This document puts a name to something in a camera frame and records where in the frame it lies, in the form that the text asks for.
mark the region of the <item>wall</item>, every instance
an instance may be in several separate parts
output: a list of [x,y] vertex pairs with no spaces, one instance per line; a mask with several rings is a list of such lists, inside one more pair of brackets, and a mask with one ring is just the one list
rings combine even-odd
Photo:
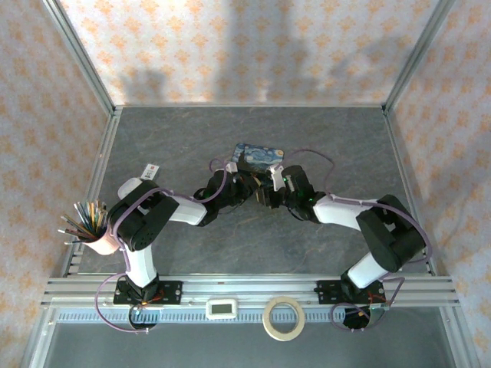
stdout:
[[0,64],[0,365],[13,367],[106,117],[40,0],[0,2]]
[[491,366],[491,4],[457,0],[392,116],[440,268]]
[[115,104],[377,104],[437,0],[61,0]]

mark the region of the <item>digital thermometer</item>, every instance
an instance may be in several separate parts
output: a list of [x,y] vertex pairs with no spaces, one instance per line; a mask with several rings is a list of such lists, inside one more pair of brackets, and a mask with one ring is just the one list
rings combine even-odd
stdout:
[[232,320],[236,317],[235,299],[210,299],[206,302],[206,318],[209,320]]

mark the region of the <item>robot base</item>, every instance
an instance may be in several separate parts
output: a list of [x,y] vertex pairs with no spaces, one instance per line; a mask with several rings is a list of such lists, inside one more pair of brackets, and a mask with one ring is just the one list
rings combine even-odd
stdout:
[[383,303],[385,301],[384,286],[381,282],[375,281],[365,289],[355,293],[346,293],[342,289],[342,280],[319,280],[314,291],[319,297],[319,304],[372,304]]
[[[175,304],[181,303],[181,297],[183,295],[183,282],[182,281],[157,281],[157,292],[153,294],[153,297],[146,301],[147,303],[163,305],[163,304]],[[116,292],[114,293],[114,305],[118,304],[130,304],[137,305],[142,303],[141,297],[132,288],[127,278],[121,278],[117,282]]]

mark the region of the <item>gray table surface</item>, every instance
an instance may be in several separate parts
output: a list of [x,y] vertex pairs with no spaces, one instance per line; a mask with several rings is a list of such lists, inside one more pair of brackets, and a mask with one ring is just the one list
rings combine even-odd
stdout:
[[[390,193],[407,204],[381,110],[324,107],[124,108],[100,199],[114,205],[117,189],[148,163],[160,166],[159,185],[192,195],[211,176],[208,162],[229,159],[237,143],[279,148],[286,156],[302,147],[322,151],[337,164],[329,182],[334,194],[378,199]],[[325,159],[303,153],[292,163],[323,190]],[[340,274],[366,253],[360,232],[300,222],[285,208],[267,209],[253,198],[204,228],[170,222],[153,243],[161,274]],[[86,248],[79,272],[123,269],[120,252],[101,256]]]
[[438,308],[394,308],[380,325],[349,333],[306,324],[292,341],[262,324],[163,324],[133,336],[103,324],[58,324],[49,368],[452,368]]

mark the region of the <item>black mounting plate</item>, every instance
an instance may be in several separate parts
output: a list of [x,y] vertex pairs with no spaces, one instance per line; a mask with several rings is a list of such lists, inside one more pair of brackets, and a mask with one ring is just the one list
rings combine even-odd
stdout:
[[319,304],[370,304],[383,303],[385,300],[384,286],[381,282],[375,281],[363,289],[352,300],[343,293],[341,289],[341,280],[319,280],[317,287],[314,289],[319,297]]
[[[132,293],[131,291],[131,286],[125,278],[119,280],[116,284],[116,291],[114,292],[114,305],[139,304],[140,301],[134,297],[134,292]],[[152,300],[152,304],[180,304],[181,297],[183,296],[183,282],[160,280],[156,296],[160,296],[160,298]]]

